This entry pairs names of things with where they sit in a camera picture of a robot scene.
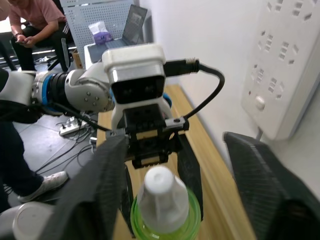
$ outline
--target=sneaker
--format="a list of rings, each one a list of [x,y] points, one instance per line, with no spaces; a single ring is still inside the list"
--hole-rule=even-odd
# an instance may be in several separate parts
[[[31,193],[28,196],[18,196],[18,200],[21,203],[30,202],[40,195],[62,186],[68,179],[69,177],[66,171],[60,171],[50,176],[45,176],[43,178],[41,186],[35,192]]]

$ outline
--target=cable connector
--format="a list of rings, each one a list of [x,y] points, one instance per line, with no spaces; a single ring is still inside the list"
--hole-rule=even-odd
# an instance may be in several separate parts
[[[196,58],[167,61],[163,65],[164,74],[167,78],[197,73],[200,70],[200,62]]]

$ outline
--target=white bottle cap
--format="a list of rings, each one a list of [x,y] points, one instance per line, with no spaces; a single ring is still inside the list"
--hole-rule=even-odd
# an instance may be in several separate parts
[[[137,204],[144,224],[159,234],[178,230],[189,213],[186,185],[165,166],[146,173]]]

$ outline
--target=wooden board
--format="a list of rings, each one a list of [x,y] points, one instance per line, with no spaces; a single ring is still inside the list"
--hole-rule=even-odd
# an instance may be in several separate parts
[[[183,116],[192,110],[178,85],[167,86],[165,92],[172,99],[171,111],[175,117]],[[100,113],[98,123],[110,128],[111,112]],[[191,117],[189,123],[190,129],[186,136],[201,167],[203,191],[204,220],[201,222],[197,240],[255,240],[256,237],[241,203],[237,186],[223,159],[198,117]],[[97,144],[101,144],[105,139],[105,133],[99,130]],[[135,170],[131,162],[127,162],[127,166],[133,194],[136,195],[148,168]],[[170,156],[166,166],[178,175],[176,155]],[[120,212],[118,212],[113,239],[132,239]]]

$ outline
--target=jeans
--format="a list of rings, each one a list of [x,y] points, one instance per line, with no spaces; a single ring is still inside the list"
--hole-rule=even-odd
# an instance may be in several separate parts
[[[24,159],[24,143],[12,122],[0,122],[0,213],[10,208],[4,184],[20,196],[35,192],[43,177],[31,171]]]

